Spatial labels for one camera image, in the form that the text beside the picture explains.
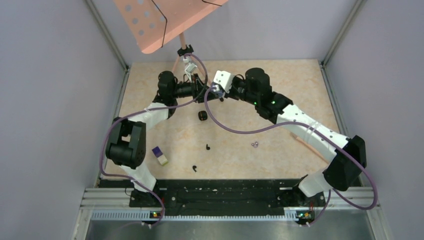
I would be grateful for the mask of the purple earbud charging case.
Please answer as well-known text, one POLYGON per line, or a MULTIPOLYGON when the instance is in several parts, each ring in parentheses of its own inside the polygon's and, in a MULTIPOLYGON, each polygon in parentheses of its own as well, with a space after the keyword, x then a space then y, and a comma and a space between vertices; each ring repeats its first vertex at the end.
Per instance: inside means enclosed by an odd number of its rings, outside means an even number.
POLYGON ((222 90, 221 86, 219 84, 212 84, 210 87, 210 92, 213 93, 218 98, 222 98, 224 95, 224 91, 222 90))

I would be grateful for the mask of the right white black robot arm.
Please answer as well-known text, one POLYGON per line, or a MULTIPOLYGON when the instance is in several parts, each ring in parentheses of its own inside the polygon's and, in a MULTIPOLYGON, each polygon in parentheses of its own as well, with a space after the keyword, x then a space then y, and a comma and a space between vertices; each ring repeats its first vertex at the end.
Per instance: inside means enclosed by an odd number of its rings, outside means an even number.
POLYGON ((291 99, 273 91, 270 76, 262 68, 250 68, 244 77, 218 70, 212 92, 252 104, 260 117, 280 124, 328 161, 328 166, 308 174, 297 185, 293 200, 299 206, 307 206, 323 191, 346 191, 367 166, 363 138, 345 136, 314 120, 291 99))

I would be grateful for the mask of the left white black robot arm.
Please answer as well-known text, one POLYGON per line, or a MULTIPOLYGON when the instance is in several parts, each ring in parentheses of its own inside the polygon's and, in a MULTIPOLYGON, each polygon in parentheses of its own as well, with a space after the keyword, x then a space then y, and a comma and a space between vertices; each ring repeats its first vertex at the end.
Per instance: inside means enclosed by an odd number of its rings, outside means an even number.
POLYGON ((192 74, 191 81, 179 82, 171 71, 158 75, 158 90, 147 109, 139 114, 114 119, 105 144, 105 156, 120 166, 142 192, 141 200, 149 207, 160 202, 160 193, 155 190, 156 178, 144 162, 147 153, 147 131, 175 113, 178 98, 192 97, 195 102, 204 97, 208 80, 192 74))

